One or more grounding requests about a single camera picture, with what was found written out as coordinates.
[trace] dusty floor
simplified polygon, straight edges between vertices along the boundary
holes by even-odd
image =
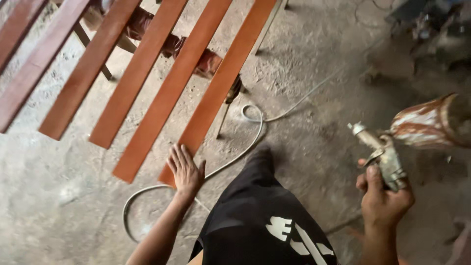
[[[1,10],[1,21],[15,1]],[[207,0],[189,0],[176,35],[188,36]],[[234,1],[210,43],[224,55],[247,14],[250,0]],[[376,1],[387,7],[388,1]],[[155,12],[158,5],[144,0]],[[53,16],[43,12],[40,22],[21,46],[0,79],[5,89]],[[370,0],[290,0],[290,9],[276,17],[260,56],[250,56],[242,80],[250,94],[240,96],[223,127],[223,140],[215,140],[214,127],[196,159],[208,160],[207,172],[241,152],[257,126],[243,121],[240,108],[249,102],[267,117],[296,102],[330,72],[348,63],[338,76],[314,93],[291,116],[268,124],[264,140],[277,154],[277,178],[291,190],[324,230],[354,218],[361,195],[355,189],[356,160],[368,149],[358,144],[348,122],[362,120],[371,128],[387,128],[400,110],[469,87],[466,74],[444,77],[419,69],[408,82],[367,87],[358,81],[366,69],[361,51],[384,33],[386,11]],[[157,93],[173,60],[160,57],[124,126],[109,150],[87,142],[115,83],[100,75],[62,141],[54,141],[37,128],[83,53],[75,36],[66,43],[31,95],[8,134],[0,135],[0,264],[123,264],[135,248],[122,226],[121,211],[135,191],[156,183],[168,147],[178,139],[208,82],[193,77],[169,122],[154,144],[135,182],[127,185],[111,175],[121,152]],[[107,62],[120,77],[131,54],[117,48]],[[401,147],[401,155],[415,188],[416,205],[398,229],[400,255],[410,264],[444,264],[455,235],[453,219],[469,214],[471,187],[465,154],[415,151]],[[199,198],[212,207],[243,161],[208,181]],[[140,197],[130,216],[133,233],[142,237],[169,203],[170,190]],[[169,264],[185,264],[207,213],[194,206],[181,228]],[[360,242],[345,229],[330,235],[342,264],[352,264]]]

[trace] hand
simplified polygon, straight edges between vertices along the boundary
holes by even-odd
[[[363,166],[365,159],[358,164]],[[365,192],[361,201],[361,211],[365,222],[365,232],[390,232],[395,228],[407,210],[414,204],[414,194],[409,183],[407,187],[393,192],[384,189],[380,169],[369,166],[366,175],[357,178],[357,188]]]
[[[187,148],[175,144],[170,148],[167,164],[175,177],[177,193],[193,200],[204,182],[206,160],[203,160],[198,169]]]

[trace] orange-stained wooden plank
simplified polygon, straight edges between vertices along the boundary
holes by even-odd
[[[178,143],[185,144],[192,156],[196,154],[204,140],[214,117],[244,65],[275,2],[276,0],[255,0],[219,69],[212,78],[211,84],[183,131]],[[160,173],[159,181],[175,187],[173,173],[168,165],[165,165]]]
[[[111,6],[39,127],[41,133],[60,140],[140,2],[141,0],[118,0]]]
[[[0,133],[4,133],[64,45],[90,0],[66,0],[43,38],[0,97]]]
[[[113,174],[132,182],[232,0],[209,0]]]
[[[0,74],[7,67],[47,2],[48,0],[20,0],[16,4],[0,30]]]
[[[188,0],[164,0],[161,3],[141,44],[95,125],[89,138],[90,142],[106,149],[110,148],[187,2]]]

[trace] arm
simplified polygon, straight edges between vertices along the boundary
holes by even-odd
[[[175,145],[170,153],[167,163],[175,176],[177,192],[149,234],[131,254],[127,265],[167,263],[183,216],[203,184],[206,161],[198,169],[185,146]]]
[[[366,175],[358,177],[357,188],[365,192],[361,202],[365,238],[360,264],[398,265],[396,226],[414,204],[410,185],[397,193],[385,190],[378,166],[370,166]]]

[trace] stool leg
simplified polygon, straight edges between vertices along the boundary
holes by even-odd
[[[73,31],[75,31],[75,34],[77,34],[77,37],[79,37],[79,40],[82,42],[83,46],[87,47],[88,44],[90,43],[90,39],[88,38],[85,30],[82,28],[82,25],[80,25],[80,22],[77,22],[77,24],[73,28]],[[108,81],[112,80],[113,75],[111,74],[110,70],[106,67],[106,65],[103,65],[103,68],[101,68],[101,72],[103,73],[103,75],[105,75]]]
[[[224,121],[226,120],[227,111],[229,111],[230,106],[231,106],[230,103],[229,104],[227,104],[227,103],[222,104],[223,114],[222,114],[221,123],[219,124],[218,131],[216,132],[216,139],[219,139],[221,137],[221,135],[220,135],[221,128],[222,128],[222,125],[224,124]]]
[[[250,52],[250,54],[257,55],[257,53],[260,49],[260,46],[262,45],[263,40],[267,36],[268,30],[270,29],[270,26],[271,26],[273,20],[276,17],[276,14],[280,10],[280,7],[283,6],[283,9],[285,9],[287,5],[288,5],[288,0],[277,0],[276,1],[275,6],[271,10],[270,16],[268,17],[267,22],[263,26],[262,31],[259,35],[259,38],[255,42],[255,45],[253,46],[252,51]]]
[[[137,47],[132,43],[128,37],[126,37],[124,34],[121,35],[121,38],[119,39],[118,43],[116,44],[119,48],[128,51],[132,54],[137,50]]]

